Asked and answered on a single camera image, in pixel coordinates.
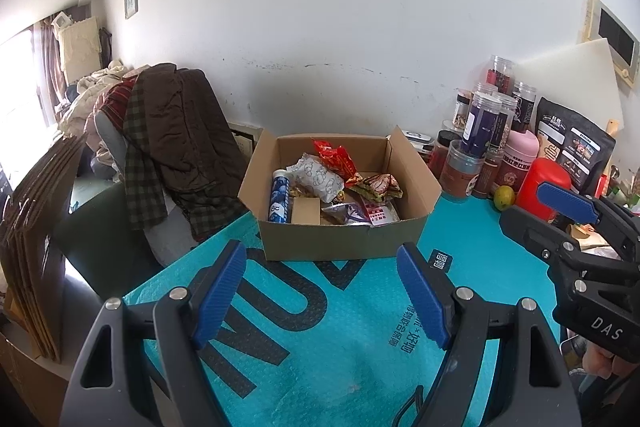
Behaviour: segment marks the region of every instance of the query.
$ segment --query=purple label jar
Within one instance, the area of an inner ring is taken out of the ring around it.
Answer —
[[[476,92],[462,135],[462,150],[469,156],[483,158],[494,135],[502,102],[483,92]]]

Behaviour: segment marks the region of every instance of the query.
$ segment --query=black pouch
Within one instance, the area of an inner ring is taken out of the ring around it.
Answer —
[[[580,194],[593,196],[616,140],[574,110],[541,98],[536,114],[538,157],[560,164]]]

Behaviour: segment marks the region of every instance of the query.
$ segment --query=pink jar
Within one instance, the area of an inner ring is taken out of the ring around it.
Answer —
[[[524,177],[538,156],[539,149],[538,138],[531,131],[511,131],[504,146],[502,165],[492,185],[492,193],[501,185],[509,185],[515,192],[520,190]]]

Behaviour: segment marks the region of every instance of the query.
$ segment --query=lemon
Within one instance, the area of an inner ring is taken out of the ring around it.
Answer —
[[[501,185],[494,194],[494,205],[500,211],[506,210],[516,201],[516,193],[509,185]]]

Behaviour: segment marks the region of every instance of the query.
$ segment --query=red container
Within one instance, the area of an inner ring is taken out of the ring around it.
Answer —
[[[536,195],[538,186],[544,182],[559,185],[567,190],[571,189],[571,178],[567,171],[548,158],[536,158],[524,178],[515,204],[540,219],[550,221],[556,217],[556,211],[540,203]]]

